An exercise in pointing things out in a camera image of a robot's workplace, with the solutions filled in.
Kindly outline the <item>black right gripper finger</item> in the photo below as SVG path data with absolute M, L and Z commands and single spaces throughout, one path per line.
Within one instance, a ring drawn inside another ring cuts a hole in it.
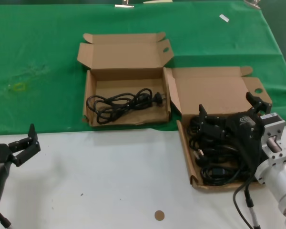
M 246 111 L 246 115 L 258 115 L 260 112 L 263 112 L 265 115 L 270 113 L 272 105 L 263 101 L 260 97 L 253 96 L 250 92 L 247 92 L 246 99 L 251 105 L 251 108 Z
M 227 117 L 208 115 L 202 104 L 199 105 L 199 131 L 215 139 L 226 140 Z

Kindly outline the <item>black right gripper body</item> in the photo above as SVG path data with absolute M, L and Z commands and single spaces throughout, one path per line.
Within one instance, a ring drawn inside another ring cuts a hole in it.
M 263 110 L 250 108 L 226 117 L 225 128 L 236 144 L 251 175 L 255 175 L 258 166 L 264 161 L 261 137 L 263 127 L 260 119 Z

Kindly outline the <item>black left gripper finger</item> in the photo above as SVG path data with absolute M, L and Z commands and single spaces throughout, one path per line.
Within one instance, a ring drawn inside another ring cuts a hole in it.
M 9 143 L 8 146 L 11 151 L 9 160 L 17 167 L 20 167 L 40 152 L 41 147 L 34 124 L 30 125 L 27 138 Z

